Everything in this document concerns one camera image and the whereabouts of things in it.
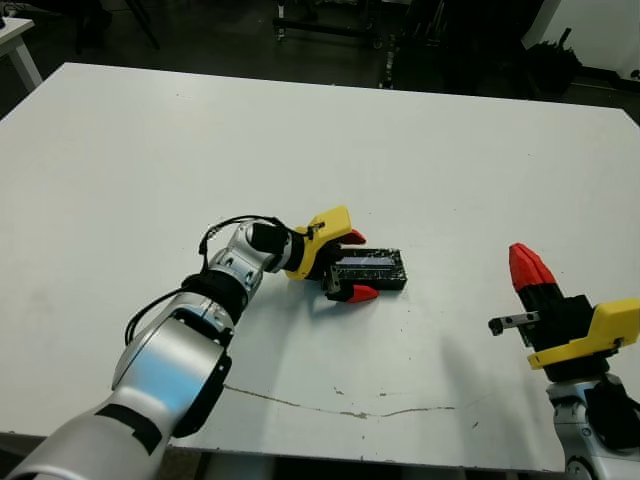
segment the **dark floor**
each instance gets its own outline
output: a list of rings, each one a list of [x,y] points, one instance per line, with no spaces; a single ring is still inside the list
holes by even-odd
[[[386,52],[357,39],[289,30],[284,42],[275,41],[271,19],[275,2],[269,0],[146,0],[152,28],[161,44],[155,50],[124,2],[103,0],[113,9],[114,21],[103,45],[74,50],[74,21],[64,17],[34,16],[36,27],[24,37],[47,77],[62,63],[84,62],[181,72],[286,80],[376,88]],[[290,1],[288,14],[302,12]],[[358,14],[345,5],[319,7],[323,22],[355,26]],[[404,18],[401,6],[386,5],[383,37],[397,33]],[[404,49],[397,56],[396,89],[445,92],[432,51]],[[501,72],[489,72],[476,94],[523,98]],[[14,108],[26,91],[8,58],[0,60],[0,118]],[[640,123],[640,94],[618,91],[602,82],[578,78],[562,96],[542,94],[540,100],[624,108]]]

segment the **white table leg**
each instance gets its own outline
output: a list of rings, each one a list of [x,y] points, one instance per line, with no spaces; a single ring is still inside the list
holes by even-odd
[[[29,92],[33,92],[42,83],[40,72],[38,72],[36,64],[33,63],[33,58],[31,58],[22,36],[18,36],[11,41],[13,42],[13,49],[9,52],[11,61],[16,67],[24,86]]]

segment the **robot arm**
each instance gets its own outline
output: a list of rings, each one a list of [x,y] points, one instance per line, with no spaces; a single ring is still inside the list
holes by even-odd
[[[240,225],[226,248],[209,261],[208,240],[235,223]],[[376,288],[404,286],[397,250],[343,249],[342,243],[364,243],[345,207],[296,231],[257,216],[209,229],[200,243],[202,270],[129,322],[109,398],[56,430],[8,479],[154,478],[169,439],[198,431],[220,396],[231,367],[226,347],[263,272],[322,280],[327,296],[338,301],[368,300]],[[144,314],[171,297],[134,335]]]
[[[208,268],[128,338],[109,398],[60,427],[8,478],[154,478],[169,439],[196,432],[222,392],[226,347],[263,272],[297,270],[303,249],[303,236],[284,227],[242,223]]]
[[[544,369],[554,426],[565,454],[567,478],[640,478],[640,405],[608,372],[607,358],[635,343],[640,300],[603,303],[564,297],[542,260],[526,246],[510,248],[513,285],[527,311],[494,318],[494,335],[517,328],[534,370]]]

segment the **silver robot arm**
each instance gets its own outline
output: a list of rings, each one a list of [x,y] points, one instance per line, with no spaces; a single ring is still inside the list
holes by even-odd
[[[295,271],[303,253],[302,235],[281,224],[242,223],[129,342],[111,396],[56,430],[8,479],[154,478],[169,439],[199,430],[222,392],[226,347],[263,272]]]

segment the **metal stand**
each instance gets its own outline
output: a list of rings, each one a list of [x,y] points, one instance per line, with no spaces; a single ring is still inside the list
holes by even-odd
[[[340,35],[343,37],[363,38],[373,48],[382,47],[382,35],[379,32],[380,13],[382,0],[361,0],[358,6],[364,8],[364,21],[361,28],[340,27],[326,23],[318,23],[318,13],[314,10],[311,0],[305,0],[307,14],[302,20],[290,20],[284,17],[285,0],[277,0],[278,16],[273,19],[273,27],[276,32],[276,40],[282,41],[287,28],[306,30],[309,32]]]

